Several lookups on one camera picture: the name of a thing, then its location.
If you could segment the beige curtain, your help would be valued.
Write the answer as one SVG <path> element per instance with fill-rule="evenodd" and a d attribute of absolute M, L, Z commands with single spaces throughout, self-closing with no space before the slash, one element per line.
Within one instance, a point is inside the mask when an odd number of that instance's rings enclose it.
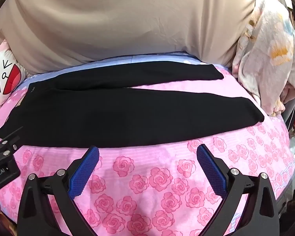
<path fill-rule="evenodd" d="M 0 44 L 32 74 L 124 55 L 228 64 L 255 0 L 6 0 Z"/>

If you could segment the cat face pillow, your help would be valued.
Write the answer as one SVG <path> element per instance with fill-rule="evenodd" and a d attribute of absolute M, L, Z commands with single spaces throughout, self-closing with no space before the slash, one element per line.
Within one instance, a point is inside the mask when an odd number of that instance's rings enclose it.
<path fill-rule="evenodd" d="M 8 43 L 0 44 L 0 107 L 27 77 L 28 72 L 13 55 Z"/>

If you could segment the black pants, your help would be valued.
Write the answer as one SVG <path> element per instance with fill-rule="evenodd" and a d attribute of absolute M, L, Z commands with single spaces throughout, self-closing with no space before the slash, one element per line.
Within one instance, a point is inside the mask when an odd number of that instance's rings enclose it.
<path fill-rule="evenodd" d="M 150 85 L 223 75 L 213 65 L 151 61 L 61 74 L 31 83 L 0 128 L 22 144 L 124 148 L 193 140 L 264 120 L 247 98 L 151 90 Z"/>

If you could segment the floral blanket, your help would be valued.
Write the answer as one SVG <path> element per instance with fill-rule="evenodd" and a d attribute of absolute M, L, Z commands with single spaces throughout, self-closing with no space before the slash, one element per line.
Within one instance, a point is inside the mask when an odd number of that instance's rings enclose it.
<path fill-rule="evenodd" d="M 278 0 L 256 0 L 238 40 L 232 74 L 270 116 L 295 99 L 295 31 Z"/>

